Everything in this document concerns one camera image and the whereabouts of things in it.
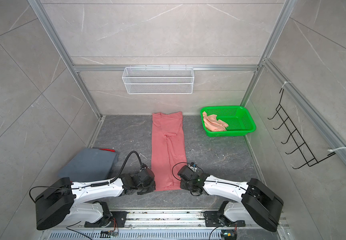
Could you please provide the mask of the pink-red t-shirt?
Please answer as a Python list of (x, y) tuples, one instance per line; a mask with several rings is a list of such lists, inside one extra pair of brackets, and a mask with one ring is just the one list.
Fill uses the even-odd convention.
[(156, 191), (179, 190), (177, 173), (186, 162), (182, 112), (153, 114), (152, 171)]

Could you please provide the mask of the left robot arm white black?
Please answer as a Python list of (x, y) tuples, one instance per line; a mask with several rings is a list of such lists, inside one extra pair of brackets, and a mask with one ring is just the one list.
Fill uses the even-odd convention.
[(85, 228), (114, 225), (114, 217), (103, 198), (144, 195), (156, 189), (155, 175), (149, 168), (136, 174), (95, 182), (72, 182), (61, 178), (34, 200), (36, 228), (48, 230), (58, 225), (83, 224)]

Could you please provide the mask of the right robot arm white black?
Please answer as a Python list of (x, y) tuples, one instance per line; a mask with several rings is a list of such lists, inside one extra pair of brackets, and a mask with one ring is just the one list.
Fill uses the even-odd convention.
[(204, 173), (195, 163), (185, 165), (173, 176), (180, 180), (181, 189), (196, 197), (206, 194), (227, 199), (217, 212), (221, 225), (254, 221), (267, 231), (277, 231), (284, 201), (260, 180), (233, 182), (220, 179)]

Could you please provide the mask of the folded red t-shirt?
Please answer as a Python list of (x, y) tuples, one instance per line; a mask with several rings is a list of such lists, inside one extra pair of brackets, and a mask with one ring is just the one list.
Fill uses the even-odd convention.
[(101, 151), (107, 151), (107, 152), (116, 152), (114, 149), (99, 149)]

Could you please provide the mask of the folded grey t-shirt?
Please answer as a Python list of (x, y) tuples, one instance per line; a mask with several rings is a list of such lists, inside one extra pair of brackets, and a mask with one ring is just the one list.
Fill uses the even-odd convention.
[(118, 155), (115, 152), (85, 148), (58, 172), (58, 177), (80, 183), (106, 180), (113, 164), (117, 162)]

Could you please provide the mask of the light peach t-shirt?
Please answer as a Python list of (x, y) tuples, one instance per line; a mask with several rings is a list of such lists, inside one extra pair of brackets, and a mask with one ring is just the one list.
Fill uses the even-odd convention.
[(217, 115), (208, 115), (206, 112), (202, 113), (202, 119), (205, 124), (205, 128), (210, 132), (224, 132), (229, 125), (217, 119)]

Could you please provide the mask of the green plastic laundry basket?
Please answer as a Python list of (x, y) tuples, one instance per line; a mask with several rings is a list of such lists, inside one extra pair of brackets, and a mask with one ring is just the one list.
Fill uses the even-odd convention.
[[(224, 132), (210, 132), (205, 128), (202, 113), (217, 115), (218, 120), (226, 122), (229, 127)], [(204, 107), (200, 111), (203, 128), (208, 137), (236, 137), (245, 136), (256, 130), (256, 124), (249, 111), (241, 106)]]

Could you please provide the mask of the white zip tie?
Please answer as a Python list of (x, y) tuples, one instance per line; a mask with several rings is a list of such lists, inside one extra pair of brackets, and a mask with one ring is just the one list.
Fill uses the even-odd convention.
[(346, 150), (346, 146), (338, 147), (338, 148), (334, 148), (334, 149), (328, 149), (327, 151), (333, 153), (333, 152), (336, 152), (336, 151), (339, 151), (339, 150)]

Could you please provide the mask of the aluminium mounting rail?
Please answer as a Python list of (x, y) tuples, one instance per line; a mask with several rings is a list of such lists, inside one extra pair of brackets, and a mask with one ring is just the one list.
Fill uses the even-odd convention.
[[(206, 227), (203, 212), (205, 211), (218, 211), (223, 215), (220, 210), (122, 210), (128, 212), (125, 226), (120, 229), (184, 229), (184, 228), (215, 228)], [(232, 222), (243, 220), (245, 227), (237, 228), (251, 228), (263, 229), (263, 225), (258, 224), (253, 220), (249, 213), (243, 208), (233, 209), (236, 215), (236, 220)], [(58, 228), (71, 227), (74, 224), (76, 227), (85, 228), (85, 222), (82, 220), (69, 220), (66, 223), (57, 225)]]

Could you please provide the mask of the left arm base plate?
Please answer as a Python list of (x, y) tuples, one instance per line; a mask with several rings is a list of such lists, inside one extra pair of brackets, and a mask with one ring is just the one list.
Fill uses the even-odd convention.
[(109, 215), (104, 215), (100, 220), (95, 223), (85, 222), (85, 228), (123, 228), (126, 223), (128, 212), (111, 212)]

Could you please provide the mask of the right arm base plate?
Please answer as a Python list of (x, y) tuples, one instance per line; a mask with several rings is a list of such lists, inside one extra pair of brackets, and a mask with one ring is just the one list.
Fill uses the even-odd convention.
[(245, 227), (245, 221), (239, 220), (232, 222), (218, 211), (205, 211), (203, 212), (206, 227)]

